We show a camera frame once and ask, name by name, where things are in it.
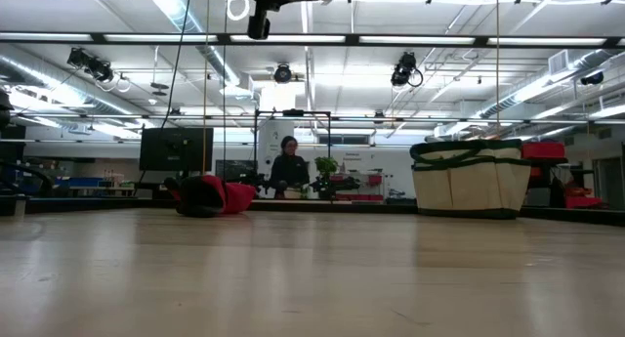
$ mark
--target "computer monitor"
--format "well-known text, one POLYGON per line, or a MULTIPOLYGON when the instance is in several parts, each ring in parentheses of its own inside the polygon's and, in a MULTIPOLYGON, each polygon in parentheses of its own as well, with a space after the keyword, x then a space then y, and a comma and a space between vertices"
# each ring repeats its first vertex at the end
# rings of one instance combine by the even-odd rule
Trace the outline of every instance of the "computer monitor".
POLYGON ((206 129, 206 167, 203 128, 146 129, 141 140, 139 168, 142 171, 211 171, 213 129, 206 129))

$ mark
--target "ceiling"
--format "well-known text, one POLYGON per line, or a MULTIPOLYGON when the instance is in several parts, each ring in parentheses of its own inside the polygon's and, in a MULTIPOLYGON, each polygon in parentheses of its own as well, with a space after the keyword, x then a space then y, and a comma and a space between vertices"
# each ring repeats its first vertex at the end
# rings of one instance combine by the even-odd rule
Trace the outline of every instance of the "ceiling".
MULTIPOLYGON (((556 2, 575 0, 554 0, 556 2)), ((233 5, 238 12, 240 4, 233 5)), ((432 4, 415 0, 401 2, 357 1, 353 7, 346 0, 335 0, 329 6, 312 5, 309 32, 351 33, 354 11, 355 33, 389 34, 466 34, 495 35, 497 32, 496 7, 493 5, 463 6, 432 4)), ((625 32, 625 5, 612 3, 606 6, 547 5, 537 11, 535 3, 518 5, 504 3, 500 6, 500 33, 502 35, 548 36, 610 36, 625 32), (518 30, 517 24, 526 22, 518 30)), ((211 33, 245 33, 247 19, 229 20, 226 0, 192 0, 191 10, 211 33)), ((279 13, 270 13, 272 33, 301 33, 302 8, 299 4, 284 6, 279 13)), ((175 33, 176 28, 163 15, 152 0, 0 0, 0 31, 85 31, 85 32, 157 32, 175 33)), ((66 63, 71 46, 64 44, 16 44, 20 49, 48 63, 71 72, 66 63)), ((81 46, 89 53, 110 61, 112 67, 132 82, 130 91, 111 94, 136 105, 139 109, 165 113, 167 99, 156 105, 148 102, 154 98, 149 87, 153 80, 154 48, 143 46, 81 46)), ((155 75, 155 81, 171 85, 173 62, 177 47, 161 47, 156 66, 165 69, 155 75)), ((227 47, 218 48, 226 62, 239 71, 250 74, 259 86, 271 85, 268 67, 289 63, 306 80, 306 55, 303 47, 227 47)), ((372 115, 382 109, 396 116, 454 116, 470 117, 468 106, 488 101, 496 94, 497 57, 501 92, 535 74, 547 66, 547 59, 559 50, 506 49, 495 50, 436 49, 431 48, 371 48, 371 47, 315 47, 311 48, 314 63, 314 107, 338 114, 372 115), (390 76, 393 67, 405 51, 414 52, 421 66, 425 84, 418 89, 402 92, 399 97, 392 90, 390 76), (482 59, 463 72, 472 59, 482 59)), ((193 47, 183 47, 179 64, 173 106, 181 106, 186 113, 201 113, 204 102, 204 60, 193 47)), ((614 77, 620 76, 620 70, 614 77)), ((292 83, 297 96, 297 108, 308 108, 304 84, 292 83)), ((220 113, 212 105, 222 105, 219 81, 207 83, 209 113, 220 113)), ((584 94, 580 88, 578 94, 584 94)), ((542 96, 529 104, 543 105, 544 109, 570 100, 572 86, 560 88, 561 93, 542 96)), ((227 99, 227 112, 239 114, 252 112, 254 101, 227 99)), ((526 114, 517 108, 520 116, 526 114)), ((423 128, 414 124, 406 128, 423 128)))

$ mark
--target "desk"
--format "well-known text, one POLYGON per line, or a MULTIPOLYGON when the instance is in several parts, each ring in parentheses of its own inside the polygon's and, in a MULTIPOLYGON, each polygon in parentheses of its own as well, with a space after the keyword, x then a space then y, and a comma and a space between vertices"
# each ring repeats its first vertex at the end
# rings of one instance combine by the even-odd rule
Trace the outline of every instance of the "desk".
POLYGON ((70 187, 72 195, 74 197, 82 195, 88 195, 89 193, 94 193, 96 191, 105 191, 108 194, 116 194, 118 191, 121 191, 122 196, 131 196, 134 187, 70 187))

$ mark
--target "person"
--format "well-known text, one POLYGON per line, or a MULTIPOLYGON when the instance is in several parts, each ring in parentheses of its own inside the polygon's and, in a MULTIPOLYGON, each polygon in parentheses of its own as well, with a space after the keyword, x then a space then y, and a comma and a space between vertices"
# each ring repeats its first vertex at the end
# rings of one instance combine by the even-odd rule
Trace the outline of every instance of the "person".
POLYGON ((275 198, 284 198, 288 187, 299 187, 311 181, 308 164, 301 156, 297 156, 297 140, 286 136, 280 144, 282 155, 273 161, 270 184, 275 188, 275 198))

